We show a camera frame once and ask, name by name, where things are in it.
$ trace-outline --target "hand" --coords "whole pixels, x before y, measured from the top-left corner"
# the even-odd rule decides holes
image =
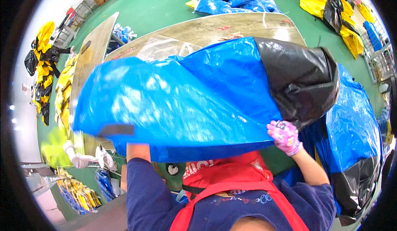
[[[272,120],[267,124],[268,134],[274,139],[274,144],[288,156],[293,156],[303,147],[298,139],[296,127],[285,120],[275,122]]]

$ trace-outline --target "black velcro strap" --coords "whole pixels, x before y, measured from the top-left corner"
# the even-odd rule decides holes
[[[200,194],[201,192],[203,192],[203,190],[205,190],[205,188],[187,186],[184,184],[182,184],[182,189],[193,194]]]

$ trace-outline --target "person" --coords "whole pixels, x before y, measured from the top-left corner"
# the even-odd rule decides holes
[[[330,230],[336,206],[324,169],[303,148],[295,126],[271,121],[268,134],[299,166],[305,183],[273,180],[258,151],[187,163],[176,202],[151,165],[148,144],[127,144],[129,230]]]

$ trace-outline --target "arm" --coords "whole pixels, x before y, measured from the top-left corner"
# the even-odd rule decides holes
[[[300,149],[299,152],[292,156],[292,158],[299,166],[306,184],[310,186],[330,184],[330,180],[328,179],[324,169],[317,164],[305,149]]]
[[[266,126],[268,134],[274,139],[275,145],[291,156],[298,164],[306,184],[321,185],[330,184],[324,169],[306,152],[302,142],[299,142],[296,127],[287,121],[271,121]]]
[[[184,204],[172,198],[150,164],[149,146],[127,144],[127,214],[129,230],[166,230]]]

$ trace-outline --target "white wall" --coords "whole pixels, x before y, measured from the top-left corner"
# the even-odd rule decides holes
[[[14,136],[17,153],[22,162],[41,162],[37,141],[37,120],[36,108],[28,104],[29,96],[25,96],[22,91],[22,83],[33,85],[35,76],[31,77],[25,68],[24,60],[31,49],[32,40],[36,38],[38,30],[46,22],[52,20],[55,26],[59,26],[65,18],[66,11],[72,6],[76,8],[82,0],[42,0],[36,12],[32,15],[31,22],[27,27],[25,35],[22,37],[21,47],[15,64],[13,78],[13,118]]]

